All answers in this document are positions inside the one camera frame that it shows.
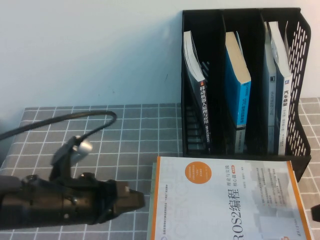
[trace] orange label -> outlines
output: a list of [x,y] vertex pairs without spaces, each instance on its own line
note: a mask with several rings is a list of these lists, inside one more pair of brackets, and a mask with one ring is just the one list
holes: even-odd
[[185,168],[186,178],[194,184],[205,184],[211,179],[210,167],[202,161],[191,162]]

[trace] blue book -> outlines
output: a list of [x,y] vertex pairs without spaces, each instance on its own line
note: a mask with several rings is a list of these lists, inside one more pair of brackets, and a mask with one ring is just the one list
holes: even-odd
[[243,128],[247,124],[251,76],[237,37],[233,32],[226,33],[224,91],[235,128]]

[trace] mesh side panel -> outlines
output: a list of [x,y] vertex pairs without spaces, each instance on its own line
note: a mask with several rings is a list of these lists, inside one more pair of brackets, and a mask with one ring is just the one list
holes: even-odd
[[289,45],[289,65],[292,72],[291,104],[287,129],[287,154],[309,156],[310,145],[299,120],[298,104],[306,69],[311,31],[305,19],[300,15]]

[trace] white wall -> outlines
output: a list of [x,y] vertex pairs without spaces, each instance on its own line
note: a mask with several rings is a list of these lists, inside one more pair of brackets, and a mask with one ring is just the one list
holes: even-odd
[[181,10],[254,7],[302,8],[302,96],[320,96],[316,0],[1,0],[0,132],[24,107],[179,102]]

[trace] black object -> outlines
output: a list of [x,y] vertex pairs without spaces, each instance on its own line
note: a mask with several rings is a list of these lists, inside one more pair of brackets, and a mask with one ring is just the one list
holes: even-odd
[[88,172],[71,178],[72,159],[84,138],[72,137],[55,153],[49,181],[0,176],[0,230],[101,224],[145,206],[144,194],[127,182],[98,181]]
[[[281,34],[286,36],[290,52],[290,68],[293,73],[291,103],[289,107],[286,155],[267,155],[266,134],[262,121],[262,88],[265,25],[277,21]],[[310,145],[299,120],[298,104],[307,63],[311,30],[300,8],[252,8],[185,10],[182,13],[183,32],[191,31],[199,62],[209,62],[207,97],[213,148],[209,154],[204,147],[204,126],[199,121],[200,110],[195,105],[184,61],[182,42],[182,147],[184,157],[291,161],[297,181],[307,168],[311,156]],[[225,119],[224,69],[226,32],[238,31],[243,55],[251,75],[251,91],[245,132],[245,154],[228,151]],[[190,139],[202,141],[194,147]]]
[[78,119],[78,118],[82,118],[82,117],[96,116],[96,115],[108,115],[108,116],[111,116],[112,119],[110,121],[108,121],[105,125],[102,125],[96,129],[84,134],[81,137],[81,139],[79,139],[79,141],[81,142],[84,139],[86,139],[87,137],[89,137],[90,135],[100,131],[101,129],[104,129],[104,128],[112,125],[117,120],[117,115],[112,111],[83,111],[83,112],[70,113],[70,114],[66,114],[66,115],[62,115],[62,116],[56,116],[56,117],[52,117],[52,118],[49,118],[46,120],[37,121],[32,124],[21,126],[16,129],[2,133],[2,134],[0,134],[0,141],[4,140],[6,138],[12,137],[14,135],[21,134],[23,132],[32,130],[32,129],[37,129],[37,128],[40,128],[40,127],[43,127],[46,125],[62,122],[64,120]]

